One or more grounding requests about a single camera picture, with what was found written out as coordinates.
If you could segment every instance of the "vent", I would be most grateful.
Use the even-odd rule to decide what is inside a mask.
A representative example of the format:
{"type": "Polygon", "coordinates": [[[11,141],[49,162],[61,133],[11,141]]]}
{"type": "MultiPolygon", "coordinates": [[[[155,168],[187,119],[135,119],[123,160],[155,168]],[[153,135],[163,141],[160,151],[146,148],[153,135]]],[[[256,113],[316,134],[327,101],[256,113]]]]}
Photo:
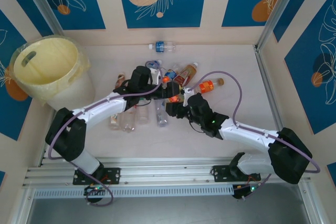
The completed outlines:
{"type": "MultiPolygon", "coordinates": [[[[111,187],[115,198],[233,195],[232,185],[111,187]]],[[[34,199],[83,198],[83,188],[37,189],[34,199]]],[[[101,191],[90,198],[110,197],[101,191]]]]}

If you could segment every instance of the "wall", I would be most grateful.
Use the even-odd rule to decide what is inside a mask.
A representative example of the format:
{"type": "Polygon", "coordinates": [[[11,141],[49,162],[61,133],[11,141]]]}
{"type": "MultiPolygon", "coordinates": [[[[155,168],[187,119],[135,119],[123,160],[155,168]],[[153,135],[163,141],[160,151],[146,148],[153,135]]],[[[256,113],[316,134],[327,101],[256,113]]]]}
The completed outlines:
{"type": "MultiPolygon", "coordinates": [[[[32,0],[17,0],[40,33],[32,0]]],[[[65,34],[84,45],[254,44],[276,0],[47,0],[65,34]]]]}
{"type": "Polygon", "coordinates": [[[336,223],[336,187],[327,169],[327,165],[336,162],[333,121],[336,104],[331,94],[326,94],[327,82],[332,81],[332,77],[319,68],[323,63],[328,65],[335,56],[334,51],[321,46],[328,44],[333,48],[335,42],[332,33],[335,24],[329,22],[332,15],[336,15],[334,7],[329,8],[335,1],[328,0],[325,5],[326,1],[304,0],[282,37],[271,35],[261,53],[284,126],[297,132],[321,166],[321,173],[313,176],[313,180],[329,218],[336,223]],[[329,37],[321,30],[322,24],[331,31],[327,34],[329,37]]]}
{"type": "MultiPolygon", "coordinates": [[[[0,2],[0,77],[5,77],[14,50],[25,41],[41,37],[15,0],[0,2]]],[[[11,215],[27,168],[37,164],[44,146],[45,126],[52,109],[42,107],[18,90],[15,82],[0,78],[0,223],[11,215]]]]}

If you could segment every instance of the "white floor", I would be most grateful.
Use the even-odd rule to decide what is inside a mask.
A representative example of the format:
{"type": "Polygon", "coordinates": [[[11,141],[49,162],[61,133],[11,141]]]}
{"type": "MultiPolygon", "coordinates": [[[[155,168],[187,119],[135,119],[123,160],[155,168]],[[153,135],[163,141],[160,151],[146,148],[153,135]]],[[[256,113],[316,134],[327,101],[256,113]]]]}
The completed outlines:
{"type": "MultiPolygon", "coordinates": [[[[161,59],[166,69],[176,62],[182,65],[198,62],[191,84],[210,71],[231,73],[243,89],[237,120],[275,129],[252,45],[178,46],[174,54],[156,54],[147,46],[90,46],[86,50],[92,63],[90,74],[96,87],[96,100],[113,90],[119,72],[125,72],[129,78],[132,70],[147,60],[161,59]]],[[[238,101],[238,87],[228,76],[211,78],[219,76],[225,80],[225,85],[203,96],[213,111],[232,116],[238,101]]],[[[86,149],[96,157],[230,157],[250,149],[199,134],[191,129],[187,119],[169,118],[169,126],[159,128],[154,103],[148,107],[148,125],[137,125],[134,132],[125,133],[110,130],[109,119],[106,119],[87,132],[86,149]]]]}

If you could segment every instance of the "black bracket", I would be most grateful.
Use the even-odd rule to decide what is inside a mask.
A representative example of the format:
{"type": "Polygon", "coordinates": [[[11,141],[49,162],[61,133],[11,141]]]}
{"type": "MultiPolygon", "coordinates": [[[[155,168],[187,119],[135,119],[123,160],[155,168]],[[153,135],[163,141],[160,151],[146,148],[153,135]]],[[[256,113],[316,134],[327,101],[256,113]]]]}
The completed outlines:
{"type": "MultiPolygon", "coordinates": [[[[102,168],[102,178],[100,181],[105,185],[118,185],[120,180],[120,168],[102,168]]],[[[79,170],[75,171],[73,185],[90,185],[95,183],[79,170]]]]}
{"type": "Polygon", "coordinates": [[[211,169],[211,175],[214,176],[215,182],[241,182],[241,181],[261,181],[260,174],[253,173],[250,175],[242,174],[239,178],[233,176],[228,165],[215,165],[211,169]]]}

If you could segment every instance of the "purple cable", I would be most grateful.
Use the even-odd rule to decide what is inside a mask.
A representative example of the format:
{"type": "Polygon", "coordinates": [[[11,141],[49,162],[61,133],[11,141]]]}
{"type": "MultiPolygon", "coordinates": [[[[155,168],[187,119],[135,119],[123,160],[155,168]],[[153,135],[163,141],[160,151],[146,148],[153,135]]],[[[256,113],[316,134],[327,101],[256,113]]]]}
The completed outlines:
{"type": "MultiPolygon", "coordinates": [[[[242,102],[242,98],[243,98],[243,91],[242,91],[242,87],[240,86],[238,80],[230,73],[228,72],[224,72],[224,71],[212,71],[210,73],[207,73],[205,76],[203,76],[197,84],[195,84],[194,86],[191,87],[191,90],[193,90],[194,88],[196,88],[203,80],[205,77],[209,76],[210,74],[214,74],[214,73],[222,73],[222,74],[225,74],[229,77],[231,77],[235,82],[236,84],[238,85],[238,88],[239,88],[239,100],[238,100],[238,103],[237,103],[237,106],[233,112],[233,115],[232,115],[232,121],[233,123],[235,124],[235,126],[243,129],[243,130],[246,130],[246,131],[251,131],[253,133],[257,133],[257,134],[260,134],[262,136],[264,136],[264,132],[261,132],[261,131],[258,131],[258,130],[254,130],[254,129],[250,129],[250,128],[247,128],[247,127],[244,127],[244,126],[240,126],[240,125],[237,125],[237,122],[236,122],[236,114],[237,114],[237,111],[238,111],[238,108],[242,102]]],[[[305,173],[319,173],[321,171],[319,165],[316,163],[315,160],[313,160],[311,157],[309,157],[306,153],[304,153],[303,151],[299,150],[298,148],[296,148],[295,146],[293,146],[292,144],[290,143],[287,143],[286,141],[276,137],[276,136],[272,136],[272,135],[267,135],[266,137],[270,137],[270,138],[273,138],[274,140],[276,141],[279,141],[280,143],[282,144],[285,144],[287,147],[293,149],[294,151],[296,151],[297,153],[299,153],[301,156],[303,156],[305,159],[307,159],[309,162],[311,162],[313,164],[313,166],[315,166],[316,170],[305,170],[305,173]]]]}
{"type": "MultiPolygon", "coordinates": [[[[158,70],[160,71],[160,75],[163,76],[161,67],[160,67],[156,62],[154,62],[154,61],[147,61],[146,64],[149,63],[149,62],[156,64],[157,67],[158,67],[158,70]]],[[[95,107],[97,107],[97,106],[99,106],[99,105],[102,105],[102,104],[104,104],[104,103],[106,103],[106,102],[109,102],[109,101],[111,101],[111,100],[115,100],[115,99],[119,99],[119,98],[124,98],[124,97],[139,97],[139,96],[142,96],[142,95],[148,95],[148,94],[150,94],[150,93],[153,93],[155,90],[157,90],[157,89],[160,87],[161,84],[162,84],[162,79],[159,79],[159,83],[157,84],[157,86],[156,86],[154,89],[152,89],[152,90],[150,90],[150,91],[148,91],[148,92],[138,93],[138,94],[121,94],[121,95],[117,95],[117,96],[115,96],[115,97],[111,97],[110,99],[107,98],[106,100],[102,100],[102,101],[100,101],[100,102],[98,102],[98,103],[96,103],[96,104],[93,104],[93,105],[91,105],[91,106],[85,108],[85,109],[84,109],[84,112],[79,112],[79,113],[77,113],[77,114],[74,115],[72,118],[70,118],[70,119],[69,119],[69,120],[68,120],[68,121],[67,121],[67,122],[60,128],[60,129],[59,129],[59,131],[56,133],[55,137],[53,138],[53,140],[52,140],[52,142],[51,142],[51,144],[50,144],[49,150],[48,150],[48,158],[51,159],[51,160],[63,159],[62,157],[52,157],[52,156],[51,156],[51,151],[54,149],[55,143],[56,143],[56,141],[58,140],[58,138],[59,138],[59,136],[61,135],[61,133],[66,129],[66,127],[67,127],[73,120],[75,120],[75,119],[76,119],[77,117],[79,117],[80,115],[82,115],[82,114],[88,112],[89,110],[92,110],[93,108],[95,108],[95,107]]],[[[109,194],[111,195],[111,200],[110,200],[108,203],[99,205],[99,204],[92,204],[92,203],[90,203],[90,202],[88,201],[88,196],[89,196],[89,194],[90,194],[90,193],[89,193],[89,194],[86,196],[86,201],[89,203],[89,205],[91,205],[91,206],[95,206],[95,207],[105,207],[105,206],[110,205],[110,204],[112,203],[112,201],[113,201],[113,193],[112,193],[112,191],[111,191],[111,190],[110,190],[104,183],[102,183],[101,181],[95,179],[93,176],[91,176],[90,174],[86,173],[83,169],[77,167],[74,163],[72,163],[72,162],[70,162],[70,163],[73,164],[74,167],[78,168],[78,169],[79,169],[82,173],[84,173],[86,176],[88,176],[88,177],[91,178],[93,181],[95,181],[97,184],[99,184],[99,185],[101,185],[102,187],[104,187],[104,188],[109,192],[109,194]]]]}

